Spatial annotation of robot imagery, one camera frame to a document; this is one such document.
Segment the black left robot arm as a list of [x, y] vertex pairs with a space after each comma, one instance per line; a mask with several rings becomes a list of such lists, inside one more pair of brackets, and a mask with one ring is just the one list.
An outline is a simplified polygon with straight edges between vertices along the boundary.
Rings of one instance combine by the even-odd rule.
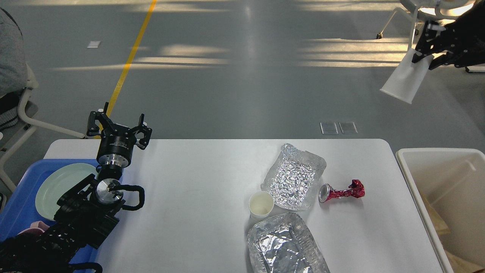
[[89, 174], [63, 193], [54, 225], [41, 234], [24, 231], [1, 243], [2, 273], [73, 273], [103, 268], [96, 262], [72, 263], [87, 245], [98, 249], [119, 223], [120, 210], [137, 211], [144, 206], [145, 192], [139, 185], [120, 183], [123, 169], [130, 166], [135, 146], [144, 150], [152, 129], [139, 117], [129, 128], [113, 123], [104, 109], [92, 111], [87, 136], [100, 136], [97, 173]]

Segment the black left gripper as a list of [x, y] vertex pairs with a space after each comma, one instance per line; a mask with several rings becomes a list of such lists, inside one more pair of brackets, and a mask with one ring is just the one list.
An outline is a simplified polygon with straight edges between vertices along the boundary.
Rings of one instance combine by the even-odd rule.
[[140, 114], [137, 126], [114, 129], [114, 123], [107, 115], [108, 106], [109, 103], [105, 102], [101, 111], [90, 112], [86, 137], [102, 137], [96, 157], [100, 165], [111, 164], [126, 168], [131, 164], [133, 147], [145, 150], [153, 130], [144, 122], [143, 113]]

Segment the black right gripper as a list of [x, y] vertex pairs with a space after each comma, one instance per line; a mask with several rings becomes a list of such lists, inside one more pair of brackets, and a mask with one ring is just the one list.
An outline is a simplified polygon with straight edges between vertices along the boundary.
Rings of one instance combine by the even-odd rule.
[[[443, 31], [444, 42], [440, 38]], [[427, 56], [443, 52], [431, 61], [430, 71], [449, 64], [455, 67], [475, 66], [484, 64], [484, 47], [485, 7], [484, 2], [479, 2], [453, 23], [445, 25], [426, 21], [411, 61], [416, 64]]]

